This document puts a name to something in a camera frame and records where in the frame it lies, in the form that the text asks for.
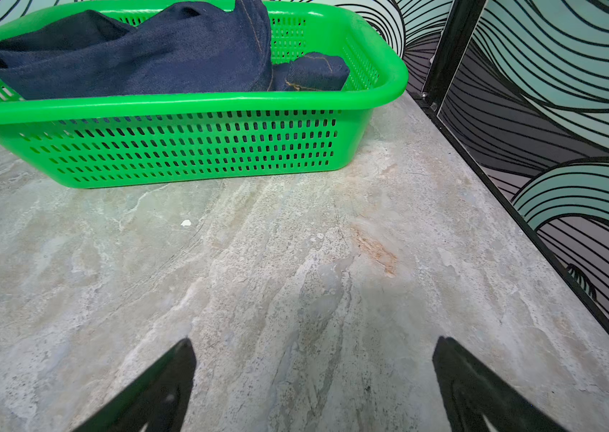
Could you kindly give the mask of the dark blue denim trousers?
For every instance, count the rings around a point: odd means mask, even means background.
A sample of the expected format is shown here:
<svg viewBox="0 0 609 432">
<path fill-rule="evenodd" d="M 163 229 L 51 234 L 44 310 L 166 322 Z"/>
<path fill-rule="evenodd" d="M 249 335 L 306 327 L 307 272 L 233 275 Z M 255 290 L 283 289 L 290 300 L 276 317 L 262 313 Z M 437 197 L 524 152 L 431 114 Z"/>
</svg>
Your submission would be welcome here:
<svg viewBox="0 0 609 432">
<path fill-rule="evenodd" d="M 342 90 L 342 58 L 310 52 L 273 64 L 271 36 L 261 1 L 231 12 L 176 3 L 137 27 L 86 10 L 0 41 L 0 78 L 27 100 Z"/>
</svg>

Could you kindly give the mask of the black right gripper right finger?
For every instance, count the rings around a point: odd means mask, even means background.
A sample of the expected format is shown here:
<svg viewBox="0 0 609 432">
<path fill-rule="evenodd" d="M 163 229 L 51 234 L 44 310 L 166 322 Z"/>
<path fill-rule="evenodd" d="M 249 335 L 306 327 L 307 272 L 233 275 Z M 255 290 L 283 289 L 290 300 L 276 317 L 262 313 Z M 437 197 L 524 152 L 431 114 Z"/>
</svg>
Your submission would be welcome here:
<svg viewBox="0 0 609 432">
<path fill-rule="evenodd" d="M 432 363 L 453 431 L 563 431 L 454 338 L 440 337 Z"/>
</svg>

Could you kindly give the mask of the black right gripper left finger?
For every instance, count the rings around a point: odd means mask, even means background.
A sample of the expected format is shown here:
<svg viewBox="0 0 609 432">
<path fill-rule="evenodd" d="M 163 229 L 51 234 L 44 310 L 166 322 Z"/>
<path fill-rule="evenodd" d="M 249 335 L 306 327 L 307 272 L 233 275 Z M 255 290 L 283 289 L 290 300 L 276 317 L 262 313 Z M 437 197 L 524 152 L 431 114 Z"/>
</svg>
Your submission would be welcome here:
<svg viewBox="0 0 609 432">
<path fill-rule="evenodd" d="M 182 338 L 133 383 L 76 428 L 78 431 L 180 431 L 197 369 Z"/>
</svg>

